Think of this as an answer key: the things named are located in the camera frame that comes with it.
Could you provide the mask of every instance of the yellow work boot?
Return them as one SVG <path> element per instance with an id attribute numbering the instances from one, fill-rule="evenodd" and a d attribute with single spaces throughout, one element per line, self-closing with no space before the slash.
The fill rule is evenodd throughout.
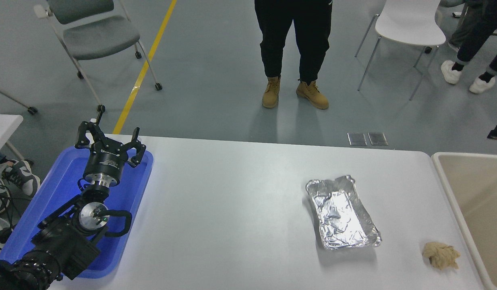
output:
<path id="1" fill-rule="evenodd" d="M 277 106 L 277 102 L 279 101 L 279 88 L 280 88 L 280 77 L 269 77 L 267 90 L 263 94 L 263 107 L 265 108 L 273 108 Z"/>
<path id="2" fill-rule="evenodd" d="M 329 101 L 317 87 L 317 81 L 312 81 L 309 86 L 305 81 L 301 81 L 297 88 L 297 95 L 304 97 L 318 109 L 325 110 L 329 107 Z"/>

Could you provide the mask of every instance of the chair seat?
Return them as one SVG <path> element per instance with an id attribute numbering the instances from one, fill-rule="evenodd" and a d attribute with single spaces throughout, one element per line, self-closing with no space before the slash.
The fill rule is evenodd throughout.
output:
<path id="1" fill-rule="evenodd" d="M 76 60 L 113 55 L 133 46 L 140 38 L 129 20 L 116 15 L 96 22 L 66 29 L 63 38 Z"/>
<path id="2" fill-rule="evenodd" d="M 439 46 L 445 42 L 445 35 L 434 17 L 426 21 L 408 15 L 391 18 L 383 13 L 377 18 L 375 29 L 379 35 L 403 44 Z"/>

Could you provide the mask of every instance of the black sock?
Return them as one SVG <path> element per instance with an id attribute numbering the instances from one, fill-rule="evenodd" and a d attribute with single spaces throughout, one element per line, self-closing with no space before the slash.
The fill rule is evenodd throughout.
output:
<path id="1" fill-rule="evenodd" d="M 303 82 L 304 82 L 304 83 L 306 83 L 306 85 L 308 85 L 308 86 L 309 86 L 309 85 L 311 85 L 311 83 L 313 82 L 313 81 L 304 81 L 304 80 L 302 80 L 302 79 L 298 79 L 298 80 L 299 80 L 299 81 L 303 81 Z"/>
<path id="2" fill-rule="evenodd" d="M 488 83 L 490 79 L 492 79 L 492 77 L 494 76 L 489 74 L 488 72 L 485 72 L 484 74 L 479 76 L 479 79 L 481 79 L 482 81 L 486 81 Z"/>
<path id="3" fill-rule="evenodd" d="M 459 72 L 461 72 L 462 69 L 464 69 L 464 65 L 459 64 L 458 62 L 455 62 L 454 65 L 453 65 L 453 68 L 451 68 L 451 70 L 453 70 L 453 71 L 459 71 Z"/>

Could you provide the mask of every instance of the white chair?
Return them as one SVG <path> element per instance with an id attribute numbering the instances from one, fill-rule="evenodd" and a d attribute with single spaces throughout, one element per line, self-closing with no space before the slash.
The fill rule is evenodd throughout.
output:
<path id="1" fill-rule="evenodd" d="M 435 23 L 435 14 L 437 11 L 438 4 L 440 0 L 387 0 L 385 3 L 385 7 L 381 14 L 376 14 L 372 17 L 370 21 L 369 27 L 365 32 L 365 36 L 361 40 L 361 44 L 359 44 L 358 51 L 356 52 L 355 57 L 358 56 L 359 50 L 367 37 L 367 34 L 374 22 L 374 19 L 377 18 L 375 30 L 376 33 L 379 34 L 379 38 L 375 44 L 374 50 L 372 51 L 372 55 L 370 56 L 369 62 L 367 64 L 367 68 L 365 69 L 365 73 L 361 78 L 361 82 L 359 83 L 358 90 L 361 88 L 363 84 L 363 80 L 367 75 L 367 72 L 370 67 L 370 63 L 374 58 L 374 54 L 377 50 L 377 46 L 381 38 L 387 38 L 390 40 L 394 40 L 403 44 L 411 44 L 413 46 L 423 46 L 424 49 L 427 46 L 436 46 L 437 50 L 433 53 L 429 64 L 427 65 L 427 69 L 431 62 L 435 58 L 436 52 L 438 51 L 438 47 L 440 44 L 445 42 L 445 35 L 442 30 Z M 414 68 L 418 64 L 422 54 L 424 53 L 424 49 L 421 51 L 418 59 L 415 62 Z M 420 86 L 424 74 L 422 72 L 420 80 L 416 85 L 414 92 L 411 94 L 410 100 L 413 99 L 418 87 Z"/>

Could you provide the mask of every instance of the crumpled foil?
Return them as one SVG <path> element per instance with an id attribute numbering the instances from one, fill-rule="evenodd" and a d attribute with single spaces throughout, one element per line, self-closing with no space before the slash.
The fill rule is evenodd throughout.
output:
<path id="1" fill-rule="evenodd" d="M 310 180 L 306 191 L 319 220 L 320 239 L 327 250 L 379 246 L 381 233 L 361 203 L 351 176 Z"/>

